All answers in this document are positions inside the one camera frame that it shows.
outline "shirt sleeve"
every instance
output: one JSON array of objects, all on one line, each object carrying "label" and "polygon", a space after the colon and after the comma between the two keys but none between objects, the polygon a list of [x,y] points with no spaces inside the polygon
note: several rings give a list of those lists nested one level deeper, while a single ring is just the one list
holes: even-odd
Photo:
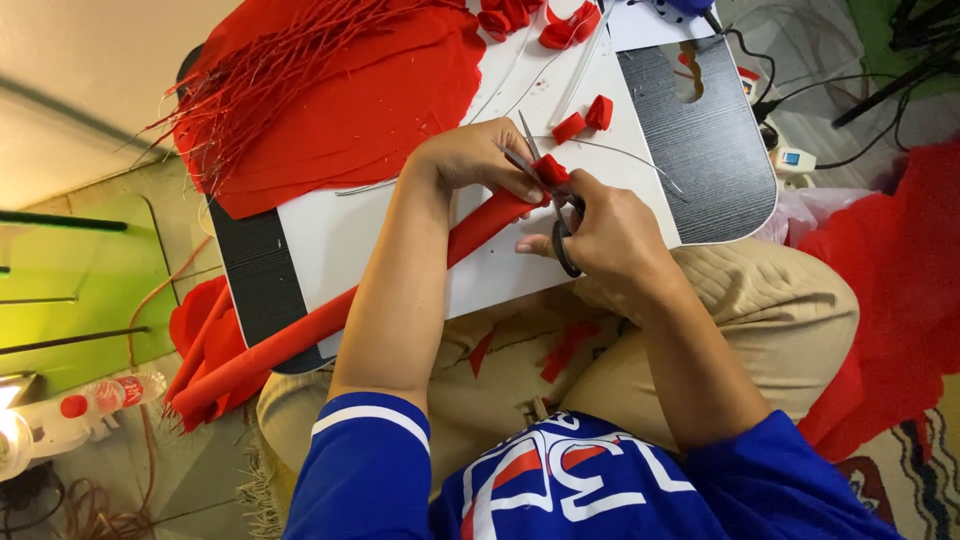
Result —
[{"label": "shirt sleeve", "polygon": [[344,394],[324,406],[309,436],[284,540],[429,537],[422,411],[387,394]]},{"label": "shirt sleeve", "polygon": [[685,468],[731,538],[900,538],[779,410]]}]

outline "blue shirt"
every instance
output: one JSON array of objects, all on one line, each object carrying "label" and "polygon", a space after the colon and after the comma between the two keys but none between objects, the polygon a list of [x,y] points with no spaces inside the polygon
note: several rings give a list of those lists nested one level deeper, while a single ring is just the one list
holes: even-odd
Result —
[{"label": "blue shirt", "polygon": [[429,433],[400,398],[331,400],[283,538],[900,538],[780,411],[684,462],[558,412],[451,475],[433,503]]}]

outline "green board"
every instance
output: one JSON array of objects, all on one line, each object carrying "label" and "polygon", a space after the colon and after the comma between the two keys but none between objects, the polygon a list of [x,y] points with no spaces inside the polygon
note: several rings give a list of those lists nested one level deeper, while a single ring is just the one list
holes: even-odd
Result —
[{"label": "green board", "polygon": [[[913,13],[922,13],[940,0],[920,0]],[[888,73],[902,75],[927,55],[925,49],[907,49],[894,52],[890,50],[890,40],[894,31],[890,28],[890,17],[900,5],[900,0],[848,0],[853,24],[863,43],[863,69],[867,73]],[[875,77],[874,82],[883,88],[892,79]],[[960,77],[940,75],[917,86],[910,94],[913,99],[923,99],[960,90]]]},{"label": "green board", "polygon": [[[0,224],[0,300],[75,297],[75,302],[0,305],[0,347],[98,331],[125,329],[133,311],[169,276],[150,205],[122,195],[80,217],[123,221],[123,233]],[[143,308],[132,334],[133,358],[143,363],[174,350],[167,324],[177,306],[168,285]],[[0,374],[33,370],[47,394],[129,367],[126,336],[0,356]]]}]

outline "hand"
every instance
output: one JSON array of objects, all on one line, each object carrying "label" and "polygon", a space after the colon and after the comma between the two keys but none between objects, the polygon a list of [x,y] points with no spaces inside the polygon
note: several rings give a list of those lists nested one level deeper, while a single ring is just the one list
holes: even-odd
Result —
[{"label": "hand", "polygon": [[[651,295],[678,277],[677,283],[686,285],[663,244],[657,217],[633,191],[603,185],[583,169],[570,173],[568,185],[587,203],[583,222],[575,220],[574,235],[564,239],[577,268],[610,292]],[[557,257],[550,236],[543,234],[521,239],[516,252]]]},{"label": "hand", "polygon": [[528,203],[540,203],[543,192],[533,179],[507,161],[497,144],[527,162],[534,160],[514,121],[500,117],[428,139],[410,155],[403,168],[436,171],[440,187],[447,191],[482,184],[490,191],[504,187]]}]

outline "plastic bag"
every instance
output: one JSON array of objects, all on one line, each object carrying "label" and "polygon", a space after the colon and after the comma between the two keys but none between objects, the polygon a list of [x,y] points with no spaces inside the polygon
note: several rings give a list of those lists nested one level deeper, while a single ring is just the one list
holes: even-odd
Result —
[{"label": "plastic bag", "polygon": [[805,234],[826,224],[832,213],[871,193],[869,189],[845,187],[785,189],[770,219],[751,236],[796,248]]}]

